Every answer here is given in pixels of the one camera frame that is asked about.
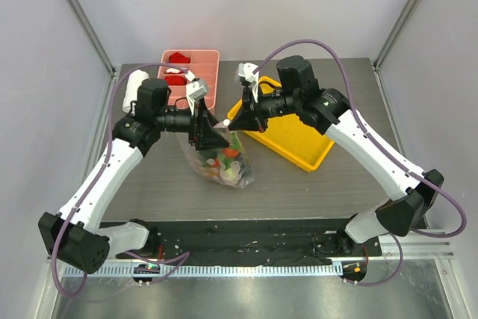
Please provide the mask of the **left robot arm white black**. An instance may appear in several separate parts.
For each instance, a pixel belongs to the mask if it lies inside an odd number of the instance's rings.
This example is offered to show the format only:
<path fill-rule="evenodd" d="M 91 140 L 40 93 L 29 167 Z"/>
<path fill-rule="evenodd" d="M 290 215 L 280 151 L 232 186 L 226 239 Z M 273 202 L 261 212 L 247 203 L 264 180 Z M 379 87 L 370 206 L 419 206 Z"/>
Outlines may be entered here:
<path fill-rule="evenodd" d="M 151 258 L 159 240 L 139 220 L 102 229 L 104 213 L 128 174 L 145 158 L 164 132 L 185 133 L 197 150 L 224 148 L 227 139 L 215 129 L 207 109 L 208 85 L 201 78 L 187 83 L 188 107 L 169 104 L 171 89 L 163 79 L 150 78 L 129 86 L 127 114 L 108 138 L 105 152 L 74 196 L 55 213 L 38 222 L 48 254 L 87 274 L 95 273 L 108 258 L 134 250 Z"/>

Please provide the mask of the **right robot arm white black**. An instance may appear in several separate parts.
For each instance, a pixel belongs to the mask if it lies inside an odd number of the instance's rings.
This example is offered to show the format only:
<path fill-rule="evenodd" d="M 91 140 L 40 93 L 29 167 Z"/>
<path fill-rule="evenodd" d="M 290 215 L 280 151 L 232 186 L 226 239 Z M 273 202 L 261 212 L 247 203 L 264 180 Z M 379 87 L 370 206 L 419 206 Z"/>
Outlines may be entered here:
<path fill-rule="evenodd" d="M 347 150 L 378 181 L 388 199 L 350 218 L 337 237 L 343 254 L 355 255 L 366 241 L 379 235 L 407 236 L 435 203 L 444 177 L 437 170 L 426 172 L 409 162 L 352 111 L 339 90 L 320 87 L 311 63 L 303 57 L 284 58 L 276 70 L 279 87 L 263 93 L 258 66 L 239 64 L 236 80 L 243 85 L 242 103 L 229 129 L 264 132 L 268 120 L 295 114 L 303 124 Z"/>

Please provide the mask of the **clear zip top bag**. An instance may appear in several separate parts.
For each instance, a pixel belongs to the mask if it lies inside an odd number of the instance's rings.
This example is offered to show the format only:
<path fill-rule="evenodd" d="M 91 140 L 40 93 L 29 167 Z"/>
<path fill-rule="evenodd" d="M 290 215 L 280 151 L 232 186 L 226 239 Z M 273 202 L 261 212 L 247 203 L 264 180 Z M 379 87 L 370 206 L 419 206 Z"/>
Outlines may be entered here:
<path fill-rule="evenodd" d="M 197 151 L 188 143 L 186 134 L 177 134 L 176 139 L 189 165 L 202 178 L 232 188 L 245 188 L 254 180 L 252 166 L 238 133 L 228 129 L 230 122 L 223 120 L 214 128 L 227 139 L 229 147 L 241 151 L 236 158 L 226 158 L 223 154 L 225 148 Z"/>

